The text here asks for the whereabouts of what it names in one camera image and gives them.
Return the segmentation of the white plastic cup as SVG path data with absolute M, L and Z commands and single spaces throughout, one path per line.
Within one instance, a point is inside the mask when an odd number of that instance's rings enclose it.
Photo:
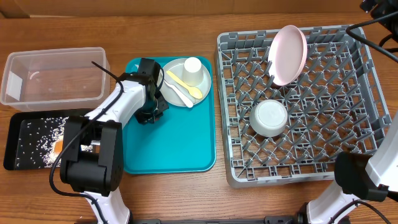
M 183 63 L 182 80 L 188 86 L 198 86 L 203 81 L 203 65 L 196 57 L 189 57 Z

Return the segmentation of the white large plate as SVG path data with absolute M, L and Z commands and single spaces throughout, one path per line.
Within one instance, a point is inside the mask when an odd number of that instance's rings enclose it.
M 268 55 L 269 74 L 274 76 L 275 85 L 292 83 L 301 74 L 307 51 L 307 40 L 298 27 L 287 25 L 278 31 Z

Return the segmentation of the orange food cube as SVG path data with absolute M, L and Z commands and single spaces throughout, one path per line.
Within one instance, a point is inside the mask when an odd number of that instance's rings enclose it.
M 62 150 L 63 150 L 63 141 L 59 140 L 55 143 L 53 151 L 56 155 L 59 155 L 62 152 Z

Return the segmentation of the grey bowl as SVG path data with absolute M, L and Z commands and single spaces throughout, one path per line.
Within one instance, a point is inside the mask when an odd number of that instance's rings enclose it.
M 261 136 L 275 137 L 284 132 L 288 114 L 276 100 L 264 100 L 253 107 L 249 115 L 252 129 Z

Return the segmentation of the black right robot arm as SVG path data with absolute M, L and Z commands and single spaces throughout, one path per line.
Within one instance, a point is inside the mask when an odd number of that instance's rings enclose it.
M 383 47 L 389 39 L 397 39 L 397 1 L 363 1 L 361 9 L 372 20 L 346 28 L 346 33 L 393 61 L 397 49 Z M 380 23 L 390 35 L 375 44 L 353 32 L 353 29 Z M 292 223 L 349 223 L 348 214 L 358 205 L 369 206 L 370 201 L 386 198 L 397 200 L 397 119 L 392 120 L 388 132 L 373 156 L 341 152 L 336 158 L 335 179 L 321 196 L 302 205 Z

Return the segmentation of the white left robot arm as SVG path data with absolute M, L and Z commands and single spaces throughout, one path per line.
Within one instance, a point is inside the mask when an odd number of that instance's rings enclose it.
M 124 170 L 123 127 L 131 118 L 153 124 L 168 109 L 160 92 L 164 71 L 142 58 L 135 72 L 116 77 L 112 94 L 84 116 L 70 116 L 64 126 L 62 151 L 56 159 L 60 179 L 71 197 L 83 197 L 98 223 L 132 223 L 119 185 Z

